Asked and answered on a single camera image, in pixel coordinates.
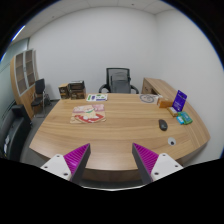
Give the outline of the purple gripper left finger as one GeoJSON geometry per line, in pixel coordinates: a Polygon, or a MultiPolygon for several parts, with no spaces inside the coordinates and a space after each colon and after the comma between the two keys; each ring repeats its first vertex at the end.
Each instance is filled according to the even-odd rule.
{"type": "Polygon", "coordinates": [[[90,154],[90,144],[85,144],[66,155],[56,154],[41,168],[70,182],[80,182],[90,154]]]}

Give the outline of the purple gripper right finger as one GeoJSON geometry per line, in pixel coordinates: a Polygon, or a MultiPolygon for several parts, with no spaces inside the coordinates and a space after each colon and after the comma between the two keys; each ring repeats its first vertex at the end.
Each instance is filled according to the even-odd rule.
{"type": "Polygon", "coordinates": [[[182,169],[182,166],[168,154],[157,154],[137,143],[132,144],[132,154],[144,184],[149,184],[182,169]]]}

